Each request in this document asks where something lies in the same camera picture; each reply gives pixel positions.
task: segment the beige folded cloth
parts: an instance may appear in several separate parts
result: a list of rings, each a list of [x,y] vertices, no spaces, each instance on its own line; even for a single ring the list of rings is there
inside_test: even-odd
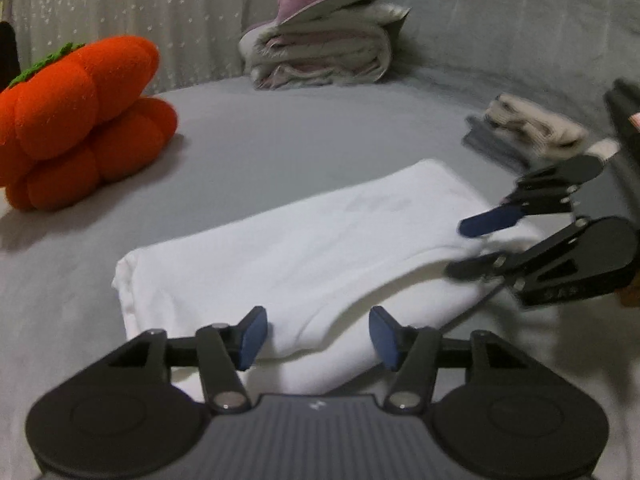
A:
[[[513,132],[541,157],[564,160],[585,149],[588,132],[583,126],[520,97],[500,94],[487,109],[486,118]]]

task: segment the orange plush toy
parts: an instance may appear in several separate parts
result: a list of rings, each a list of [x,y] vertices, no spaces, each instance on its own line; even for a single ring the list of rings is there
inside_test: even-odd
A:
[[[119,36],[66,45],[0,93],[0,187],[20,210],[55,210],[153,162],[177,128],[173,107],[140,97],[153,43]]]

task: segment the star-patterned curtain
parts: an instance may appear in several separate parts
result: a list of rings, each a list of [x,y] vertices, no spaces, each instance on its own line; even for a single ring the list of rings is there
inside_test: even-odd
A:
[[[26,68],[63,44],[117,34],[153,41],[161,67],[150,92],[242,74],[238,41],[273,19],[277,0],[0,0]]]

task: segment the stack of bedding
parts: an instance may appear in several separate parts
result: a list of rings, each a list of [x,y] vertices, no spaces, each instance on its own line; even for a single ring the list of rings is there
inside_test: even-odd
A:
[[[240,41],[259,89],[379,80],[409,9],[372,0],[278,0],[278,16]]]

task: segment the white logo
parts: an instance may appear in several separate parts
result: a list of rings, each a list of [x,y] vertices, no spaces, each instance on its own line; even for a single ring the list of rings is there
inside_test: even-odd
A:
[[[316,402],[310,402],[309,407],[312,410],[316,410],[316,412],[318,412],[323,408],[326,408],[326,402],[324,402],[324,400],[316,400]]]

